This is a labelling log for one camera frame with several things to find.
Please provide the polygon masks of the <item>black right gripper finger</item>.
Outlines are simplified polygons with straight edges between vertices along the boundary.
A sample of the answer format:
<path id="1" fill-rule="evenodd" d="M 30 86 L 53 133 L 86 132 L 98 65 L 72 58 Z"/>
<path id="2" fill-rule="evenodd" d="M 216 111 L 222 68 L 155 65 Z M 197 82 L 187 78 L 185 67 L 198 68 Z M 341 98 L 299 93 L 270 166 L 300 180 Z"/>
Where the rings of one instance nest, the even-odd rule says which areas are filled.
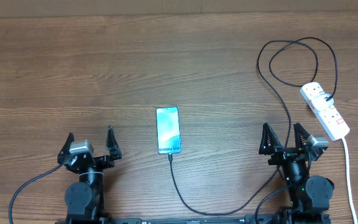
<path id="1" fill-rule="evenodd" d="M 293 125 L 295 133 L 295 146 L 300 149 L 303 143 L 310 137 L 310 134 L 304 129 L 300 123 Z"/>
<path id="2" fill-rule="evenodd" d="M 259 147 L 259 154 L 271 155 L 282 149 L 281 142 L 268 123 L 262 126 L 262 139 Z"/>

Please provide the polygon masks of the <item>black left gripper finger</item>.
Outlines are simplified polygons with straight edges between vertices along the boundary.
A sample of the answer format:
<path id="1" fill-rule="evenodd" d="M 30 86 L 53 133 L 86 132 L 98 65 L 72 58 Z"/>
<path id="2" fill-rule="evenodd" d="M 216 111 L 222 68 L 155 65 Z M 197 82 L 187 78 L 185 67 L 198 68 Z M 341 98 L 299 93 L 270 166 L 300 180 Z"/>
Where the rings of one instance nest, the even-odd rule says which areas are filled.
<path id="1" fill-rule="evenodd" d="M 108 126 L 108 135 L 106 139 L 106 150 L 109 151 L 109 155 L 112 160 L 122 159 L 122 152 L 119 148 L 117 140 L 114 136 L 114 130 L 111 125 Z"/>
<path id="2" fill-rule="evenodd" d="M 65 141 L 65 144 L 63 145 L 62 149 L 60 150 L 57 156 L 57 162 L 59 164 L 66 164 L 70 160 L 71 158 L 70 146 L 73 141 L 74 141 L 74 135 L 73 133 L 69 133 L 67 140 Z"/>

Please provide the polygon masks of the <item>blue Galaxy smartphone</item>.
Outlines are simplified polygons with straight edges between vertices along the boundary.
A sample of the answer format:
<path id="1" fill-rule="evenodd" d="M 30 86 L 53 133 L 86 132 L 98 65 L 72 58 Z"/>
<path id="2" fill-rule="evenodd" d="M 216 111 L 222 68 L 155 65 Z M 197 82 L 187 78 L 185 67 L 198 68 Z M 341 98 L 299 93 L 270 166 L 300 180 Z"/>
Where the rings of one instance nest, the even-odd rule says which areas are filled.
<path id="1" fill-rule="evenodd" d="M 176 106 L 157 108 L 156 122 L 158 153 L 181 153 L 182 146 L 178 108 Z"/>

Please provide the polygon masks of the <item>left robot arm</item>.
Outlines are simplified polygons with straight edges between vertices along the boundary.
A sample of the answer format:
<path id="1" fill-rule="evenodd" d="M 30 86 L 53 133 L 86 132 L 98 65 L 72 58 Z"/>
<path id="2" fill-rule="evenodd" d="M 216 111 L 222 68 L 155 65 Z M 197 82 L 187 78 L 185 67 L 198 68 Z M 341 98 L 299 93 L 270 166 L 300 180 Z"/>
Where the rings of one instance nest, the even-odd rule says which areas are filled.
<path id="1" fill-rule="evenodd" d="M 122 158 L 112 126 L 108 126 L 106 150 L 108 154 L 95 157 L 88 140 L 76 142 L 73 133 L 68 135 L 57 162 L 78 174 L 79 181 L 65 192 L 65 223 L 114 223 L 111 214 L 105 211 L 104 197 L 104 170 L 113 168 L 114 161 Z"/>

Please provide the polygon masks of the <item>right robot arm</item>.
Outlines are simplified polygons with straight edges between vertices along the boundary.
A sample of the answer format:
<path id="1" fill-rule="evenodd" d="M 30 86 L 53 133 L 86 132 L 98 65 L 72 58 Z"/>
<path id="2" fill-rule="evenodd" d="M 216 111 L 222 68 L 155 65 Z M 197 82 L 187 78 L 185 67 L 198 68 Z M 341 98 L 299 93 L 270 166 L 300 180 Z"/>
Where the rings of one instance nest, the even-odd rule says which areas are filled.
<path id="1" fill-rule="evenodd" d="M 295 130 L 295 147 L 283 147 L 272 127 L 265 123 L 259 154 L 268 155 L 270 166 L 281 167 L 287 185 L 266 196 L 255 210 L 254 220 L 259 209 L 268 199 L 280 192 L 287 191 L 291 205 L 281 207 L 271 215 L 268 223 L 330 223 L 329 201 L 333 196 L 334 183 L 319 175 L 310 175 L 313 162 L 317 161 L 327 150 L 329 141 L 322 136 L 309 134 L 301 124 L 293 125 Z"/>

